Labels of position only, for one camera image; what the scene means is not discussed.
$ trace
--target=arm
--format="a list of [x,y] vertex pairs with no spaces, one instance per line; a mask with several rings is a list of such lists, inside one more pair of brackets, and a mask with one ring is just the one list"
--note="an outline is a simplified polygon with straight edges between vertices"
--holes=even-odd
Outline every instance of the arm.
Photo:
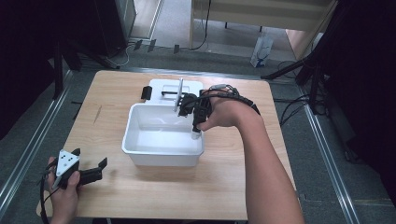
[[198,125],[235,126],[245,150],[247,217],[249,223],[304,223],[290,179],[270,142],[264,121],[253,109],[229,99],[211,98],[213,113]]
[[[53,172],[49,174],[48,185],[49,193],[53,193],[52,185],[55,181]],[[53,216],[50,221],[51,224],[67,224],[72,223],[77,214],[78,195],[77,185],[79,182],[79,172],[75,171],[67,182],[67,189],[58,189],[50,196],[52,201]]]

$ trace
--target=black controller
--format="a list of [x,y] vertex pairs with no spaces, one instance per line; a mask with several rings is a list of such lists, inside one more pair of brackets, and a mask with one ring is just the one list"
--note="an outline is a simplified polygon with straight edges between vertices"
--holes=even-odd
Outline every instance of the black controller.
[[[80,149],[79,148],[75,149],[71,154],[76,157],[79,157]],[[64,159],[63,157],[67,157],[67,154],[62,155],[60,153],[60,157],[58,158],[57,172],[55,173],[56,180],[54,186],[52,186],[53,189],[55,189],[56,187],[66,189],[67,181],[75,171],[79,171],[80,173],[80,180],[78,182],[78,186],[90,184],[97,180],[101,180],[102,170],[105,169],[105,167],[107,166],[107,158],[104,158],[101,162],[99,162],[98,167],[83,171],[78,169],[79,161],[76,161],[74,164],[71,165],[70,162],[73,162],[74,157],[69,156],[66,161],[63,160]],[[69,168],[63,174],[60,174],[58,173],[60,172],[58,167],[62,165],[63,166],[69,165]]]
[[199,133],[200,130],[196,126],[199,123],[205,122],[206,119],[210,117],[212,113],[212,105],[210,104],[211,97],[234,99],[250,106],[260,115],[257,106],[248,98],[239,95],[236,88],[226,84],[216,85],[207,91],[200,91],[199,97],[192,93],[185,93],[183,97],[178,99],[178,104],[180,106],[178,115],[183,117],[187,117],[192,113],[194,115],[192,122],[193,132]]

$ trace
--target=person's left hand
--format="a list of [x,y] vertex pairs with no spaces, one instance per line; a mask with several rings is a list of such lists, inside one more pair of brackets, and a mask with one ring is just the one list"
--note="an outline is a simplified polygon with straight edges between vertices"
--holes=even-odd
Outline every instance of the person's left hand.
[[[49,164],[54,161],[53,157],[49,158]],[[55,181],[55,174],[49,173],[47,180],[49,185],[50,200],[52,201],[52,219],[51,223],[71,223],[77,215],[78,194],[77,185],[79,182],[79,171],[75,171],[67,182],[66,189],[58,189],[52,194],[54,189],[52,185]]]

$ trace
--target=white box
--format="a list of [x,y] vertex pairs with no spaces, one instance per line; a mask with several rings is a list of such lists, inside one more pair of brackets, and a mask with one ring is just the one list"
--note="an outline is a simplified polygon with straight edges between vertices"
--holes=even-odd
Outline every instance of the white box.
[[131,107],[122,150],[135,165],[195,166],[204,153],[204,134],[191,138],[193,115],[178,117],[172,105]]
[[250,63],[253,67],[265,66],[270,55],[274,40],[262,32],[262,36],[257,39],[256,47],[251,55]]

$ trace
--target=person's right arm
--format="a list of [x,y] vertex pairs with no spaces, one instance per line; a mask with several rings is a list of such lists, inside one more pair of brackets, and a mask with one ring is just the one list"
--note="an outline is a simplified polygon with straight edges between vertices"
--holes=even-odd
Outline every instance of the person's right arm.
[[304,223],[300,204],[262,117],[249,106],[230,99],[211,98],[213,113],[198,125],[235,126],[245,151],[246,203],[249,223]]

